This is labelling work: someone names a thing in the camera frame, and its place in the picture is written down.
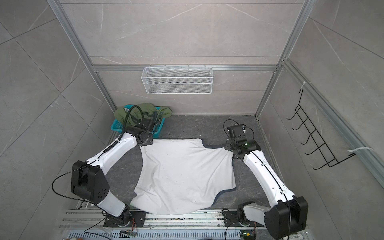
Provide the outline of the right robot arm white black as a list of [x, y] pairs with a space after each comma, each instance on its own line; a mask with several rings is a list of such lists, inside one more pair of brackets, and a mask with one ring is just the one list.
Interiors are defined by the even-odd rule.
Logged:
[[241, 160], [251, 170], [269, 201], [269, 207], [254, 202], [238, 206], [239, 225], [254, 222], [267, 228], [275, 240], [288, 240], [303, 231], [307, 225], [309, 204], [304, 197], [297, 197], [279, 178], [265, 158], [259, 144], [246, 137], [244, 124], [223, 127], [227, 141], [225, 149], [233, 153], [234, 160]]

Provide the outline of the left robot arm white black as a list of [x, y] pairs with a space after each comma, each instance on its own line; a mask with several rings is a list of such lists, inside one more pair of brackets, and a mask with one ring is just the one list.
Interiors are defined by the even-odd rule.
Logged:
[[71, 192], [106, 212], [116, 225], [129, 225], [132, 215], [127, 204], [111, 191], [106, 175], [112, 166], [136, 146], [153, 144], [155, 122], [142, 119], [136, 126], [125, 126], [116, 140], [87, 161], [73, 164]]

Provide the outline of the white tank top navy trim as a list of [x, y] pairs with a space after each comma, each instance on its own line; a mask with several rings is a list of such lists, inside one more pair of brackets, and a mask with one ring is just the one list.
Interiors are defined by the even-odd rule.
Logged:
[[201, 139], [154, 140], [141, 147], [143, 167], [131, 206], [157, 215], [211, 207], [236, 187], [233, 153], [206, 148]]

